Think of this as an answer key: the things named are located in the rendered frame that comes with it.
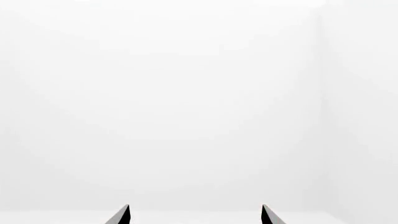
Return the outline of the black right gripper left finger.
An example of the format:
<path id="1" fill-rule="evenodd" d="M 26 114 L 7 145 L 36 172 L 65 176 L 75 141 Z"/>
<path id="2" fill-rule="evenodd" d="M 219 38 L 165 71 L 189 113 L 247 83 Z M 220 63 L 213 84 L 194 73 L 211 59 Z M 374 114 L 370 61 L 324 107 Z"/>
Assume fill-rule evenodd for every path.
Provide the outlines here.
<path id="1" fill-rule="evenodd" d="M 129 205 L 123 206 L 116 214 L 114 214 L 105 224 L 130 224 L 131 213 Z"/>

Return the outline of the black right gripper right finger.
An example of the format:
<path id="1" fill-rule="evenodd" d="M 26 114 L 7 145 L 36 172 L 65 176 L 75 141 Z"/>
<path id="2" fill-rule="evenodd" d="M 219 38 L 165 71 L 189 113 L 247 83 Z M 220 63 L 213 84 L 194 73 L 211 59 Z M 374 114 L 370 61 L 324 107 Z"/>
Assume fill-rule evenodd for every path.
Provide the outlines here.
<path id="1" fill-rule="evenodd" d="M 261 212 L 262 224 L 286 224 L 271 208 L 267 205 L 262 205 Z"/>

